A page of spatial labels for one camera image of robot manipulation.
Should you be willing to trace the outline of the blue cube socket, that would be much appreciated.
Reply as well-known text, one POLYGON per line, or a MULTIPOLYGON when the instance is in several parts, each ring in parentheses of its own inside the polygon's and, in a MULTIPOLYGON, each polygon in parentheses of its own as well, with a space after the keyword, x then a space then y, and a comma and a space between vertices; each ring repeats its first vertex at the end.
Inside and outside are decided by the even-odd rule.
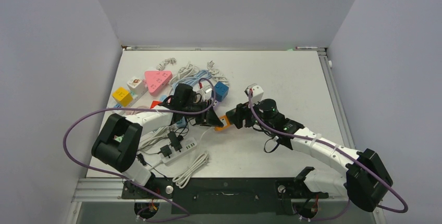
POLYGON ((218 102, 222 102, 228 95, 229 86, 218 81, 214 86, 214 91, 215 91, 215 100, 218 102))

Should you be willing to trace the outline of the black power adapter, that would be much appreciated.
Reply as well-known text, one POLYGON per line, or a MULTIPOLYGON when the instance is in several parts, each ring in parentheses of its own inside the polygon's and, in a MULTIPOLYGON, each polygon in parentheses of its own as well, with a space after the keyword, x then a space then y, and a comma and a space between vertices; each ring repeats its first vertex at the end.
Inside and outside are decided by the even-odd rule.
POLYGON ((167 136, 174 150, 180 152, 182 149, 181 141, 183 140, 183 136, 177 135, 174 131, 169 132, 167 136))

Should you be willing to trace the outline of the white USB power strip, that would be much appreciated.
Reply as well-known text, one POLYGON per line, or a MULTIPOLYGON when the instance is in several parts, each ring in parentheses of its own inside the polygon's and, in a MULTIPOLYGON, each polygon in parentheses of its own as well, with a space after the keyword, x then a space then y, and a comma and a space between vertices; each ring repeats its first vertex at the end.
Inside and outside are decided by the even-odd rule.
POLYGON ((171 147, 170 145, 165 145, 161 147, 159 156, 164 165, 170 166, 180 158, 191 153, 198 146, 198 143, 195 138, 189 138, 183 140, 180 144, 181 144, 181 149, 179 150, 175 150, 175 148, 171 147))

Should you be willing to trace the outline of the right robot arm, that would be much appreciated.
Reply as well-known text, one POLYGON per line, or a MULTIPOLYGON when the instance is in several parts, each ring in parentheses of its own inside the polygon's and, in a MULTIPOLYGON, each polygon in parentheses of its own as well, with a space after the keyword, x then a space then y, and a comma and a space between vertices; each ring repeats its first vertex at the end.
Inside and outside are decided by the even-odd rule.
POLYGON ((358 151, 336 144, 278 111, 273 99, 264 99, 251 109, 238 104, 226 117, 237 129, 257 127, 282 146, 319 160, 336 171, 305 167, 294 178, 301 197, 314 193, 346 196, 359 209, 372 212, 392 186, 392 179, 379 155, 370 149, 358 151))

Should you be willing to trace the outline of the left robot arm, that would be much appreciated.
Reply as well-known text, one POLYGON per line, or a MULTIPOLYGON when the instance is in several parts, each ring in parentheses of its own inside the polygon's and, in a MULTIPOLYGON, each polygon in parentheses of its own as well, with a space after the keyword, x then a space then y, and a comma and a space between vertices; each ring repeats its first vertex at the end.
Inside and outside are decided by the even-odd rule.
POLYGON ((155 183, 150 180, 153 174, 137 160, 141 137, 182 118, 194 119, 201 126, 221 127, 223 124, 213 109, 216 93, 213 85, 209 86, 209 98, 180 83, 173 95, 152 109, 127 116, 111 114, 93 144, 92 156, 135 182, 135 191, 142 198, 151 197, 155 192, 155 183))

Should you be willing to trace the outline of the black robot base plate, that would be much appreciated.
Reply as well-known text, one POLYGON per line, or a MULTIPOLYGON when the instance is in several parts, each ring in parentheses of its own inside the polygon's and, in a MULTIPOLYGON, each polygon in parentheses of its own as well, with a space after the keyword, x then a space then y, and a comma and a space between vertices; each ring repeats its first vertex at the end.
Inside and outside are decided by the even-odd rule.
POLYGON ((294 178, 193 178, 183 189, 171 179, 156 178, 149 189, 191 214, 290 215, 291 201, 301 207, 306 200, 329 197, 294 178))

